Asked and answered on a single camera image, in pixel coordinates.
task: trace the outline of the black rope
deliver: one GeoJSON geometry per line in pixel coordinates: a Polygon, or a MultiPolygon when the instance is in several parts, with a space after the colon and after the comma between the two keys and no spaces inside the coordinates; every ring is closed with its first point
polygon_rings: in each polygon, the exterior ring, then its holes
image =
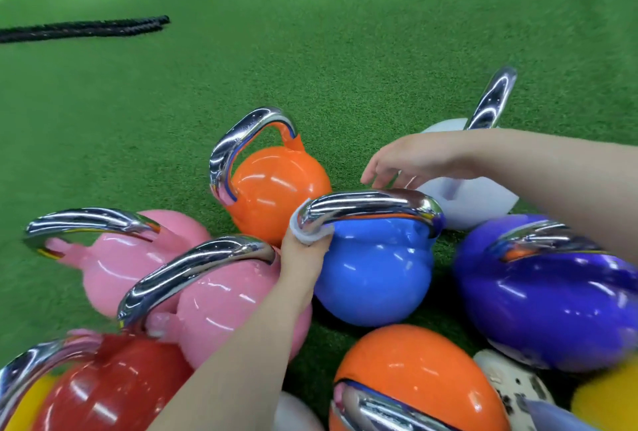
{"type": "Polygon", "coordinates": [[[107,20],[97,22],[65,22],[32,27],[0,29],[0,43],[21,41],[59,40],[80,37],[127,37],[162,30],[170,23],[168,16],[107,20]]]}

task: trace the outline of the white kettlebell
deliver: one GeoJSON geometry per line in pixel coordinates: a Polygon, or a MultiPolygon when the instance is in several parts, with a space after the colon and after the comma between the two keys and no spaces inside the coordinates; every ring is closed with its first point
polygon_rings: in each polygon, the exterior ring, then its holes
{"type": "MultiPolygon", "coordinates": [[[[423,133],[496,127],[515,81],[515,69],[500,69],[492,77],[470,119],[442,121],[428,127],[423,133]]],[[[419,191],[439,203],[445,214],[445,227],[459,231],[505,216],[519,199],[514,193],[488,178],[436,178],[420,186],[419,191]]]]}
{"type": "Polygon", "coordinates": [[[272,431],[325,431],[319,418],[300,399],[281,392],[272,431]]]}

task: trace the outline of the green artificial turf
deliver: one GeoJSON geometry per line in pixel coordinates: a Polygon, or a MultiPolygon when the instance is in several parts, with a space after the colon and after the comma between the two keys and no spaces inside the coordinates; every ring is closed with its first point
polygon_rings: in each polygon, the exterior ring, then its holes
{"type": "MultiPolygon", "coordinates": [[[[83,206],[182,211],[234,231],[208,189],[212,146],[261,105],[296,120],[335,190],[376,149],[466,117],[491,74],[519,70],[503,126],[638,143],[637,0],[0,0],[0,27],[169,15],[130,39],[0,45],[0,362],[78,327],[113,329],[79,272],[20,243],[42,214],[83,206]]],[[[264,134],[255,147],[275,143],[264,134]]],[[[449,263],[408,322],[474,353],[449,263]]],[[[366,331],[316,309],[285,388],[323,419],[331,379],[366,331]]],[[[546,377],[562,405],[573,381],[546,377]]]]}

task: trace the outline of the forearm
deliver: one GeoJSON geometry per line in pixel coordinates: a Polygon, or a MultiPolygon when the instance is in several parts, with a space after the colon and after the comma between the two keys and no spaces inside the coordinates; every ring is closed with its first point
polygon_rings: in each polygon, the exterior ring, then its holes
{"type": "Polygon", "coordinates": [[[149,431],[270,431],[303,296],[277,283],[149,431]]]}
{"type": "Polygon", "coordinates": [[[637,147],[511,129],[481,138],[481,174],[638,265],[637,147]]]}

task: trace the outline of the person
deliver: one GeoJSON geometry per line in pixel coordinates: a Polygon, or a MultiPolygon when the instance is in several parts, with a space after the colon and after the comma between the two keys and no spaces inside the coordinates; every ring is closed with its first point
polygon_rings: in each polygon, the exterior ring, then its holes
{"type": "MultiPolygon", "coordinates": [[[[546,215],[638,264],[638,148],[512,129],[402,137],[372,156],[363,184],[415,189],[442,176],[488,177],[546,215]]],[[[281,277],[158,415],[149,431],[270,431],[292,333],[309,304],[331,236],[305,246],[290,232],[281,277]]]]}

